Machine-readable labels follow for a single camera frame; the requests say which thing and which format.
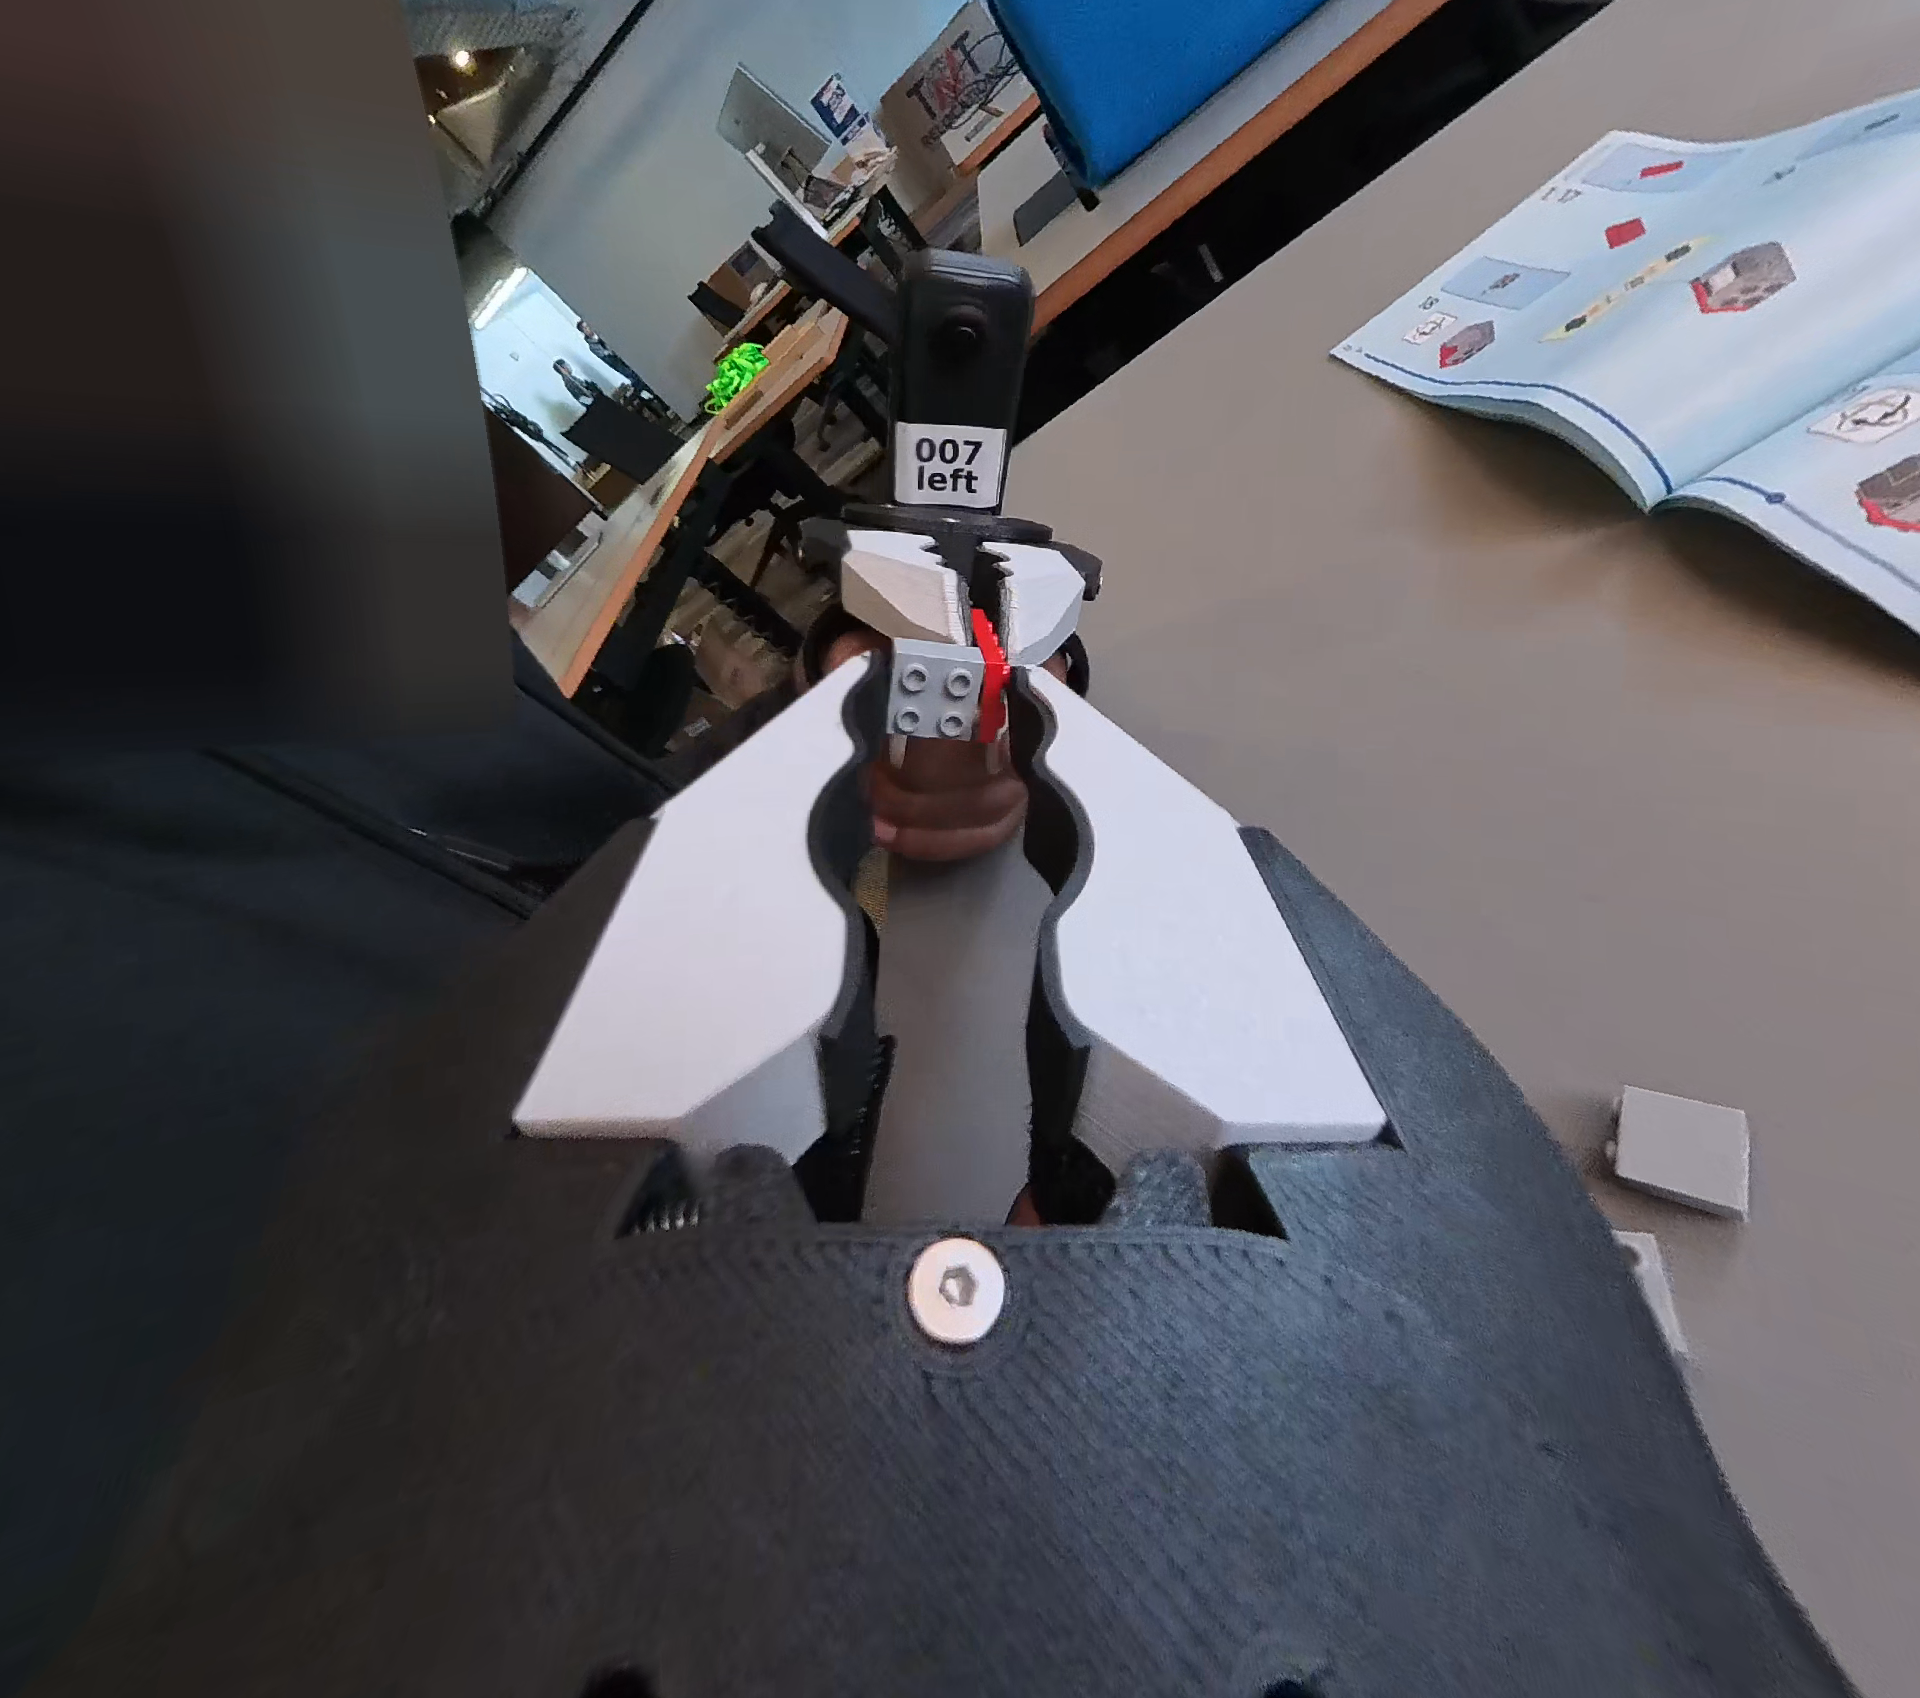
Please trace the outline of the person's left hand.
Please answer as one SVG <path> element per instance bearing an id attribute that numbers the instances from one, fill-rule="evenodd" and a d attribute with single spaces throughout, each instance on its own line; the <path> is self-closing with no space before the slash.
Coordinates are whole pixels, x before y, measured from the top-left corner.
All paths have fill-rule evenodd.
<path id="1" fill-rule="evenodd" d="M 867 652 L 888 652 L 888 641 L 838 604 L 814 620 L 796 662 L 801 684 Z M 1045 659 L 1044 669 L 1086 696 L 1090 656 L 1073 633 Z M 861 793 L 873 845 L 916 864 L 957 864 L 1012 841 L 1027 811 L 1027 786 L 1012 763 L 1010 738 L 992 744 L 908 741 L 861 766 Z"/>

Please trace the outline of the cardboard box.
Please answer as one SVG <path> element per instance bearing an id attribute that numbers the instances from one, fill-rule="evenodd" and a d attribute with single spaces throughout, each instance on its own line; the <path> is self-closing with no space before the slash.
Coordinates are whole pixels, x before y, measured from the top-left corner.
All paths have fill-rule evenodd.
<path id="1" fill-rule="evenodd" d="M 972 177 L 1039 112 L 981 0 L 967 0 L 878 102 L 886 141 L 927 171 Z"/>

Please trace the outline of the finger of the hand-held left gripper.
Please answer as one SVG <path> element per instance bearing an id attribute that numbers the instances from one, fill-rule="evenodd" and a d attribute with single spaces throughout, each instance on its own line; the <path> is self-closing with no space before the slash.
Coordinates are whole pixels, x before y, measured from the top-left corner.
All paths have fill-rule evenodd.
<path id="1" fill-rule="evenodd" d="M 1012 669 L 1038 669 L 1077 631 L 1088 577 L 1051 544 L 986 542 L 986 614 Z"/>
<path id="2" fill-rule="evenodd" d="M 838 602 L 867 631 L 889 641 L 972 645 L 965 584 L 929 537 L 849 532 L 838 560 Z"/>

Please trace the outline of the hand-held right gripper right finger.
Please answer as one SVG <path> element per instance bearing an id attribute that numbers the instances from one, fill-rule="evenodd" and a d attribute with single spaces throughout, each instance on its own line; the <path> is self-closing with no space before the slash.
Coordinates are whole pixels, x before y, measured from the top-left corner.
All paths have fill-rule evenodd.
<path id="1" fill-rule="evenodd" d="M 1355 1147 L 1388 1118 L 1236 820 L 1045 670 L 1012 690 L 1050 898 L 1032 1128 L 1090 1153 Z"/>

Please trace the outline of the open instruction booklet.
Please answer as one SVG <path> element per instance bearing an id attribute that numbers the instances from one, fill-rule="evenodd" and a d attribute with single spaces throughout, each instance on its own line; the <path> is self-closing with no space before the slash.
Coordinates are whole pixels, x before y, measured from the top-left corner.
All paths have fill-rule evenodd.
<path id="1" fill-rule="evenodd" d="M 1331 356 L 1735 521 L 1918 631 L 1918 93 L 1611 130 Z"/>

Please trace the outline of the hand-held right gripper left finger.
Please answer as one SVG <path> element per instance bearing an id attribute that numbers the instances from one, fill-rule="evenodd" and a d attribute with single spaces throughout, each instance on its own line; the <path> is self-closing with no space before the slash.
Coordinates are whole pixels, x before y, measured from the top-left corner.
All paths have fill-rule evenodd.
<path id="1" fill-rule="evenodd" d="M 518 1134 L 670 1140 L 693 1159 L 857 1138 L 883 1070 L 851 896 L 883 706 L 876 655 L 845 662 L 657 811 Z"/>

